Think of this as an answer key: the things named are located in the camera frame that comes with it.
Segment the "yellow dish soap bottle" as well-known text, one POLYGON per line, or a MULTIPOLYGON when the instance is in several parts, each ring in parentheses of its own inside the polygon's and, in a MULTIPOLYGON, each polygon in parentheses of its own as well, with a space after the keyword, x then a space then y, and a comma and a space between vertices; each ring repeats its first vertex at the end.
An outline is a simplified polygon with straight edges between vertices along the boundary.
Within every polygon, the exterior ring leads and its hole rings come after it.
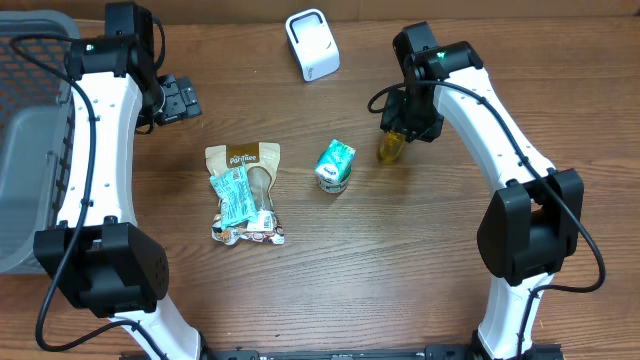
POLYGON ((382 163, 395 163, 402 155, 406 136, 404 134, 388 131, 381 138, 378 149, 378 158, 382 163))

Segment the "teal tissue pack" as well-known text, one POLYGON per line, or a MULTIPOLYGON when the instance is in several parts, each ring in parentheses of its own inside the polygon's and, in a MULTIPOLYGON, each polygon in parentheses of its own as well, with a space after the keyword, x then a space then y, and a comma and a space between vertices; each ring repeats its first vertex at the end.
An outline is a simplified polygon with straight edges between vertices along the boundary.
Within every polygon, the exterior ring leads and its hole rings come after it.
POLYGON ((351 146, 332 139, 318 159, 315 175, 330 183, 340 182, 350 168, 355 154, 356 150, 351 146))

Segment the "teal snack packet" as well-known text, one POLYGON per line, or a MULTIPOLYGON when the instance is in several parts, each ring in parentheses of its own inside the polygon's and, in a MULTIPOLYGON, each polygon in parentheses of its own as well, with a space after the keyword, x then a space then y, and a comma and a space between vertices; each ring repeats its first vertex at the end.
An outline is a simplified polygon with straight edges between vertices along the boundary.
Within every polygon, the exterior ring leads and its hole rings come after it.
POLYGON ((258 211, 244 164, 211 176, 210 183, 220 200, 222 230, 256 218, 258 211))

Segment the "green lid jar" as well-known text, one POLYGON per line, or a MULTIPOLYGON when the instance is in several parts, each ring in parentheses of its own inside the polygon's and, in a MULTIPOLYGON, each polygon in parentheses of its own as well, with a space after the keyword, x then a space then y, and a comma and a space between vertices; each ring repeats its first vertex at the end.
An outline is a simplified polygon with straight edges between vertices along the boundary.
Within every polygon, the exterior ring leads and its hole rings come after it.
POLYGON ((341 180, 335 183, 319 177, 318 185, 323 191, 327 193, 332 193, 332 194, 341 193, 347 188, 349 184, 349 180, 351 177, 351 170, 352 170, 352 167, 347 168, 341 180))

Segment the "brown snack pouch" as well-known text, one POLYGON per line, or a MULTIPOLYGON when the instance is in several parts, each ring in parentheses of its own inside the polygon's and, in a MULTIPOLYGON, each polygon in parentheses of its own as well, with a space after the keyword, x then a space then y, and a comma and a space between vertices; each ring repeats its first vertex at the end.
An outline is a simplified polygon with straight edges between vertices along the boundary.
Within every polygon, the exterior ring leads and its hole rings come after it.
POLYGON ((240 241, 285 243, 271 198, 280 159, 280 145, 271 142, 205 149, 209 181, 219 205, 211 226, 215 241, 227 246, 240 241))

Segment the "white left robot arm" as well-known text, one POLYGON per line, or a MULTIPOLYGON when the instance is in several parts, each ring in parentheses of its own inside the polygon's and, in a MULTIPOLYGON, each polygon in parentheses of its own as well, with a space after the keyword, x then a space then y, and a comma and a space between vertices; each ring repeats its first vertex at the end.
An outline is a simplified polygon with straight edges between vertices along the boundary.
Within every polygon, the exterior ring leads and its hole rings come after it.
POLYGON ((121 327, 149 359, 204 359, 206 343, 171 300, 164 248, 137 225, 132 200, 137 133, 199 116, 188 78, 161 75, 162 25, 133 2, 105 7, 101 36, 73 40, 64 80, 74 133, 67 192, 55 226, 33 251, 50 292, 121 327))

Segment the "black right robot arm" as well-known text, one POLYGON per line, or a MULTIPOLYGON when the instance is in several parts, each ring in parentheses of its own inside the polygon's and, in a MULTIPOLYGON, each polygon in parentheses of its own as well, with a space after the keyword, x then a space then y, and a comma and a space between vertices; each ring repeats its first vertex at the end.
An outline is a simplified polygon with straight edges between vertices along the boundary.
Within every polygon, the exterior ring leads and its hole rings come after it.
POLYGON ((538 152, 496 96, 483 61, 466 41, 441 46, 430 26, 401 30, 392 46, 404 81, 383 90, 379 155, 432 142, 449 122, 481 170, 491 200, 477 247, 492 275, 484 318, 469 346, 432 345, 429 359, 560 359, 558 345, 531 339, 543 288, 576 251, 584 184, 538 152))

